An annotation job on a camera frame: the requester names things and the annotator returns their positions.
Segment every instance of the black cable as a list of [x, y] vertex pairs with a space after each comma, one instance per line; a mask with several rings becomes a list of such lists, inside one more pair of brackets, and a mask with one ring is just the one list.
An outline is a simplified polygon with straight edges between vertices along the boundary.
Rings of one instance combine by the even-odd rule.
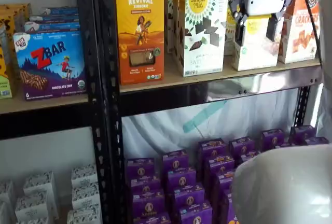
[[311, 24], [312, 24], [312, 27], [313, 27], [313, 34], [314, 34], [315, 39], [316, 39], [318, 59], [319, 59], [320, 64], [322, 66], [321, 44], [320, 44], [320, 41], [318, 39], [318, 34], [317, 34], [315, 21], [313, 20], [312, 11], [311, 11], [311, 8], [310, 8], [310, 5], [309, 5], [309, 1], [308, 0], [305, 0], [305, 1], [306, 1], [307, 9], [308, 9], [308, 12], [309, 12]]

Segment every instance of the white box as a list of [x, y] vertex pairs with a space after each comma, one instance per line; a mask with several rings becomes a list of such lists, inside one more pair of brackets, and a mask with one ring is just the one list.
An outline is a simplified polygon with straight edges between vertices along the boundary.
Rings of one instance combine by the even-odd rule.
[[74, 188], [72, 191], [72, 204], [73, 210], [96, 204], [100, 205], [98, 183]]
[[35, 191], [46, 190], [52, 216], [55, 219], [59, 219], [59, 203], [53, 172], [45, 172], [28, 177], [25, 180], [23, 190], [27, 195]]
[[16, 205], [16, 194], [14, 191], [14, 185], [12, 181], [0, 182], [0, 201], [7, 204], [7, 209], [10, 214], [10, 219], [12, 222], [16, 222], [15, 216], [15, 205]]
[[28, 221], [52, 216], [51, 208], [47, 204], [47, 191], [38, 191], [18, 198], [16, 203], [17, 221]]
[[100, 206], [98, 204], [77, 210], [71, 210], [68, 213], [67, 224], [101, 224], [102, 217]]
[[98, 182], [98, 177], [97, 177], [95, 164], [89, 164], [87, 166], [73, 168], [72, 170], [73, 188], [82, 187], [97, 182]]

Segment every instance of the product packaging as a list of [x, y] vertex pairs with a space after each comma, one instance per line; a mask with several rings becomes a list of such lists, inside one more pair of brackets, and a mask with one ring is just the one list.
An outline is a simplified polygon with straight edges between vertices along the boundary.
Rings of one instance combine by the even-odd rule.
[[26, 100], [86, 91], [84, 56], [78, 29], [16, 33], [14, 42]]
[[91, 205], [100, 205], [98, 183], [77, 187], [72, 190], [73, 210], [77, 210]]
[[36, 191], [32, 194], [18, 198], [15, 214], [17, 221], [51, 218], [52, 210], [48, 205], [47, 191]]
[[87, 186], [92, 183], [98, 183], [95, 164], [89, 164], [72, 169], [73, 188]]
[[48, 200], [47, 204], [51, 209], [52, 216], [55, 219], [59, 219], [59, 201], [53, 172], [45, 172], [43, 174], [28, 177], [25, 180], [23, 191], [26, 195], [36, 191], [46, 191]]
[[[319, 37], [319, 0], [308, 1]], [[305, 0], [292, 0], [284, 18], [279, 60], [290, 63], [314, 59], [317, 45]]]
[[179, 0], [176, 59], [183, 76], [221, 72], [228, 0]]
[[116, 0], [121, 84], [164, 74], [163, 0]]

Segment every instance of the product box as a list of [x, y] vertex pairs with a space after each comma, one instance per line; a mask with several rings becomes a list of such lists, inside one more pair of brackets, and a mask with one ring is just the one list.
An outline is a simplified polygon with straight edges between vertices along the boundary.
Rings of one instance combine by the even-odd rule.
[[133, 193], [142, 193], [160, 188], [160, 178], [157, 175], [141, 176], [130, 181], [130, 189]]
[[179, 0], [178, 59], [183, 76], [221, 72], [228, 0]]
[[87, 186], [73, 188], [72, 190], [72, 205], [73, 210], [91, 205], [100, 205], [99, 187], [98, 183], [92, 183]]
[[98, 183], [95, 164], [89, 164], [72, 169], [73, 188], [87, 186], [92, 183]]
[[212, 208], [208, 201], [179, 210], [181, 224], [211, 224]]
[[133, 219], [141, 220], [165, 211], [165, 195], [162, 189], [134, 194], [132, 198]]
[[52, 216], [55, 219], [59, 219], [59, 201], [53, 172], [33, 175], [25, 180], [23, 186], [24, 194], [28, 195], [36, 191], [44, 190], [47, 192], [47, 204], [51, 209]]
[[140, 176], [153, 176], [155, 174], [154, 158], [127, 159], [127, 179], [131, 180]]
[[291, 127], [289, 134], [289, 142], [301, 145], [304, 139], [316, 137], [316, 128], [311, 125], [303, 125], [301, 127]]
[[116, 0], [121, 84], [161, 80], [163, 0]]
[[229, 152], [234, 159], [255, 150], [255, 141], [251, 137], [242, 137], [229, 142]]
[[272, 129], [262, 131], [261, 133], [261, 147], [262, 151], [273, 149], [277, 145], [282, 145], [285, 142], [285, 133], [281, 129]]
[[86, 91], [78, 29], [16, 33], [13, 38], [26, 100]]
[[[308, 1], [319, 37], [319, 0]], [[305, 0], [292, 0], [284, 18], [279, 60], [290, 63], [314, 59], [317, 45]]]
[[67, 224], [102, 224], [102, 215], [98, 204], [86, 208], [70, 210]]
[[52, 210], [47, 198], [46, 191], [36, 191], [18, 198], [15, 209], [17, 221], [52, 218]]

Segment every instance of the purple box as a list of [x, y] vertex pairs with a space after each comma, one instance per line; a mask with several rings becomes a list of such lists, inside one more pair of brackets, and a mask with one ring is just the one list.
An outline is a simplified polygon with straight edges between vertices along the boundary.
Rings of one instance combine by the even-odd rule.
[[179, 210], [181, 224], [211, 224], [212, 208], [209, 201]]
[[144, 219], [165, 212], [165, 195], [162, 189], [134, 194], [132, 214], [134, 220]]
[[127, 160], [127, 179], [155, 174], [154, 158], [132, 158]]
[[197, 163], [197, 179], [203, 181], [204, 176], [204, 159], [216, 156], [226, 155], [228, 152], [227, 145], [221, 139], [214, 139], [210, 141], [201, 141], [198, 143], [198, 163]]
[[141, 193], [150, 190], [160, 189], [160, 178], [156, 175], [154, 176], [141, 176], [136, 179], [131, 179], [130, 181], [131, 192]]
[[134, 221], [135, 224], [171, 224], [170, 216], [167, 212], [151, 216], [147, 219]]
[[261, 132], [261, 151], [272, 150], [276, 145], [285, 142], [285, 133], [281, 129], [272, 129]]
[[289, 134], [289, 142], [300, 145], [302, 141], [309, 137], [316, 137], [316, 128], [311, 125], [303, 125], [301, 127], [291, 127]]
[[229, 142], [229, 152], [234, 159], [255, 150], [255, 141], [251, 137], [242, 137]]

